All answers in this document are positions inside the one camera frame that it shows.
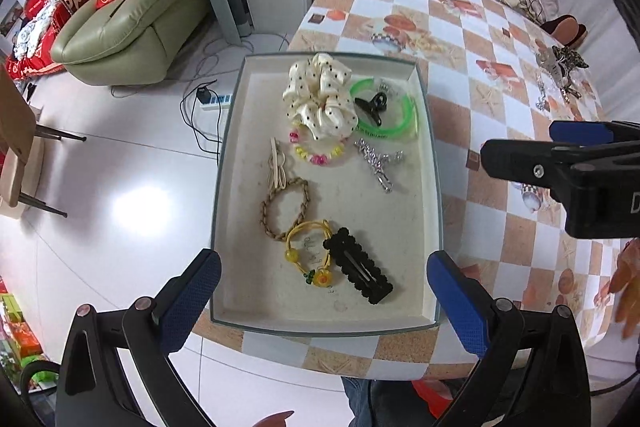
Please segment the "black scalloped snap hairclip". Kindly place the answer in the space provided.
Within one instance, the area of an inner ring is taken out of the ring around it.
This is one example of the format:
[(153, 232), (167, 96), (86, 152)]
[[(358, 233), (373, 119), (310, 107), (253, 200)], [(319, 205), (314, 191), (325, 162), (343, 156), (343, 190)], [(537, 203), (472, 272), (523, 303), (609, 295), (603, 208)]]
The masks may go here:
[(378, 305), (394, 290), (390, 280), (346, 228), (325, 239), (323, 247), (370, 305)]

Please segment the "silver rhinestone chain brooch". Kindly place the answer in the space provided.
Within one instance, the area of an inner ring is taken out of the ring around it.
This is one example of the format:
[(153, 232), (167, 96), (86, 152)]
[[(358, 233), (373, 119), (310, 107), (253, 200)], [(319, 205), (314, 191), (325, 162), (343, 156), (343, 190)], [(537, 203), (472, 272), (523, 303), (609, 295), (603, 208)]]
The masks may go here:
[(394, 153), (378, 153), (377, 150), (365, 139), (358, 139), (354, 142), (359, 155), (369, 166), (373, 176), (378, 184), (381, 185), (385, 193), (390, 193), (393, 190), (393, 182), (390, 181), (390, 177), (387, 176), (385, 168), (389, 165), (397, 165), (404, 161), (405, 154), (402, 150), (398, 150)]

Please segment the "black small claw clip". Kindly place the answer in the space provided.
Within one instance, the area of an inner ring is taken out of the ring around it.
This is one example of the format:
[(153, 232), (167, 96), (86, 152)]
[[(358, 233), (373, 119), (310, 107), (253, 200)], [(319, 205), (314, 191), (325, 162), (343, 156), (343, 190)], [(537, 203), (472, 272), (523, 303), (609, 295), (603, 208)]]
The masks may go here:
[(372, 124), (375, 124), (376, 127), (382, 126), (381, 115), (387, 109), (387, 95), (384, 92), (378, 92), (369, 101), (364, 98), (355, 98), (355, 104), (363, 113), (367, 114)]

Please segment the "green translucent bangle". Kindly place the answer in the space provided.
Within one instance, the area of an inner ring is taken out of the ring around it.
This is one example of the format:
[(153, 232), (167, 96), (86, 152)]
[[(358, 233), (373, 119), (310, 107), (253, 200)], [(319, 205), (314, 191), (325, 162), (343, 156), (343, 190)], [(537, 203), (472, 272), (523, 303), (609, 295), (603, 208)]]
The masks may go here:
[[(382, 126), (372, 124), (366, 113), (356, 106), (355, 98), (369, 101), (378, 92), (387, 95), (387, 109), (381, 115)], [(397, 82), (383, 78), (364, 78), (349, 88), (358, 117), (357, 130), (370, 138), (399, 140), (412, 132), (416, 120), (416, 108), (412, 96)]]

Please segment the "beige wooden hair clip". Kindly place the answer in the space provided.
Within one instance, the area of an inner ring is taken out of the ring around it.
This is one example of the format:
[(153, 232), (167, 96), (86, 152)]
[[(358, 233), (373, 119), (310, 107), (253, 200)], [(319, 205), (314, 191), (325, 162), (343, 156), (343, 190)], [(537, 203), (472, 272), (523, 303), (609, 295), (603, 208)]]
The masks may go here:
[(286, 156), (276, 138), (270, 139), (269, 187), (273, 190), (284, 190), (288, 183), (285, 171)]

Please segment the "cream polka dot scrunchie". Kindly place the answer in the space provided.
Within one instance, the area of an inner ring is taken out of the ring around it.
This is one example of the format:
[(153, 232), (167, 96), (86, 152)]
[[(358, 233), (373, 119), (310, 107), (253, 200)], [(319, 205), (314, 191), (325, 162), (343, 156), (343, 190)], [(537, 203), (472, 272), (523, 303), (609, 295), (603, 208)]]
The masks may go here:
[(350, 80), (352, 70), (327, 53), (295, 62), (282, 93), (286, 118), (306, 127), (314, 141), (348, 139), (359, 121)]

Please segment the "leopard print bow clip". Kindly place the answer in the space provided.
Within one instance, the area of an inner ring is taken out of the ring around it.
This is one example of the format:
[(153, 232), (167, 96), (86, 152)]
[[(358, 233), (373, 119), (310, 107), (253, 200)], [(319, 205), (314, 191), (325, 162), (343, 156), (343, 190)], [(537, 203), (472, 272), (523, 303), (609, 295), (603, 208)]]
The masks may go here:
[(587, 69), (589, 65), (582, 56), (568, 46), (552, 46), (556, 62), (562, 65), (567, 72), (573, 69)]

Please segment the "silver glitter hair bow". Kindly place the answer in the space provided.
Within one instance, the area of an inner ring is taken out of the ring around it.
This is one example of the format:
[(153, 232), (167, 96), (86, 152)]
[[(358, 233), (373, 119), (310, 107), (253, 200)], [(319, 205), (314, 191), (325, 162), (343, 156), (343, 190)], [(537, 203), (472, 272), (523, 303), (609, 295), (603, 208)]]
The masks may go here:
[(552, 49), (539, 51), (536, 54), (536, 62), (556, 83), (562, 82), (564, 78), (563, 69)]

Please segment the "checkered printed tablecloth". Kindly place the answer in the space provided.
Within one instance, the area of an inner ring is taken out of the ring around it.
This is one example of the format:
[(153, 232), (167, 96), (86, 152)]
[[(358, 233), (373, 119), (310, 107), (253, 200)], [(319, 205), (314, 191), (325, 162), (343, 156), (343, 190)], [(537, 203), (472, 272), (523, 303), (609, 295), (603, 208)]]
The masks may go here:
[[(295, 51), (354, 51), (417, 62), (434, 121), (445, 246), (491, 293), (527, 309), (572, 309), (586, 346), (612, 323), (608, 281), (620, 244), (578, 241), (545, 191), (490, 179), (478, 152), (494, 138), (547, 138), (556, 118), (593, 120), (596, 92), (566, 103), (535, 60), (549, 34), (495, 0), (316, 0)], [(537, 109), (536, 75), (549, 113)]]

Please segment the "brown slippers pair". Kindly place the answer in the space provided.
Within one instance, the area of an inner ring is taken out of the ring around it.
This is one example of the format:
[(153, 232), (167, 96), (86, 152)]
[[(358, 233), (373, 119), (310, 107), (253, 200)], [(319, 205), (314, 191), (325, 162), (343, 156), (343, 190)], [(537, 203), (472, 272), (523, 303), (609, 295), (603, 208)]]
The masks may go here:
[(585, 24), (579, 23), (573, 15), (561, 15), (541, 25), (547, 34), (572, 50), (577, 50), (588, 35)]

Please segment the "white shallow tray box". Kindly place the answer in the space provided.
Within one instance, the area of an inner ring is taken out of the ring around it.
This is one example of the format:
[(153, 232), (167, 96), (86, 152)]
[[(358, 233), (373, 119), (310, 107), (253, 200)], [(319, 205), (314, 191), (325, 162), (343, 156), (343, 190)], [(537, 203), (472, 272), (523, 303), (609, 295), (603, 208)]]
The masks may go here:
[[(413, 98), (412, 132), (399, 140), (372, 139), (378, 153), (402, 150), (403, 162), (385, 168), (393, 190), (385, 193), (359, 155), (354, 140), (326, 167), (298, 155), (282, 93), (293, 53), (247, 57), (226, 124), (214, 210), (213, 246), (222, 274), (210, 302), (213, 321), (250, 331), (302, 336), (355, 336), (430, 329), (439, 306), (426, 279), (426, 262), (444, 243), (442, 205), (431, 118), (416, 64), (377, 55), (344, 53), (356, 79), (397, 82)], [(269, 187), (270, 139), (285, 153), (288, 183)], [(292, 239), (298, 265), (285, 259), (279, 234), (296, 219), (326, 220), (346, 228), (393, 284), (372, 306), (335, 271), (332, 284), (305, 281), (324, 252), (320, 231)]]

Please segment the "wooden chair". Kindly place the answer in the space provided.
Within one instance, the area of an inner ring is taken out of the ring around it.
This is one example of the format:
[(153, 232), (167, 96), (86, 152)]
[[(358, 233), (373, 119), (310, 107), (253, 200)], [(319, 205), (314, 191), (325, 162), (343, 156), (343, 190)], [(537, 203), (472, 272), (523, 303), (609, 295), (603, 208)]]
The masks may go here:
[(32, 207), (67, 218), (68, 214), (23, 191), (32, 149), (38, 140), (86, 142), (85, 136), (43, 126), (4, 67), (1, 67), (1, 207)]

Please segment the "white power strip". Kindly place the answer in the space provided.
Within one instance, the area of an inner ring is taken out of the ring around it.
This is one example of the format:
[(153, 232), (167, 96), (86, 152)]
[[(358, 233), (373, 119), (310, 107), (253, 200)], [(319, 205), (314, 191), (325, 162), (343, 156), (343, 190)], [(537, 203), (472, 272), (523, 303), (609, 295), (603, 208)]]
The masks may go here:
[(223, 110), (232, 105), (231, 93), (219, 94), (211, 87), (198, 87), (195, 91), (196, 101), (203, 110)]

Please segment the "green leather sofa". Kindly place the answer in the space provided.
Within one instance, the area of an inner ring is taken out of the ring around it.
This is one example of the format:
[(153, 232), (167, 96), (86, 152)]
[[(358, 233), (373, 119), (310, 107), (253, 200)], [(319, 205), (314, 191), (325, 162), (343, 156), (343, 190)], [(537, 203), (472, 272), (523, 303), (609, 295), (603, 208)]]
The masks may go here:
[(209, 0), (88, 0), (55, 38), (51, 57), (90, 86), (162, 81), (212, 10)]

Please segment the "clear bead keychain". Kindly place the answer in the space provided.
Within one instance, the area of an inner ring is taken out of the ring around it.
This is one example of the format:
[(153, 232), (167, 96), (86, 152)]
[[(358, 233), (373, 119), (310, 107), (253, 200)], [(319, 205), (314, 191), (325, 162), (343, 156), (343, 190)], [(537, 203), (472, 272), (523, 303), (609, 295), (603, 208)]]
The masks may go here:
[(542, 80), (542, 77), (539, 74), (536, 75), (536, 86), (538, 88), (539, 95), (535, 106), (542, 113), (549, 113), (550, 105), (547, 98), (546, 86), (544, 85), (544, 80)]

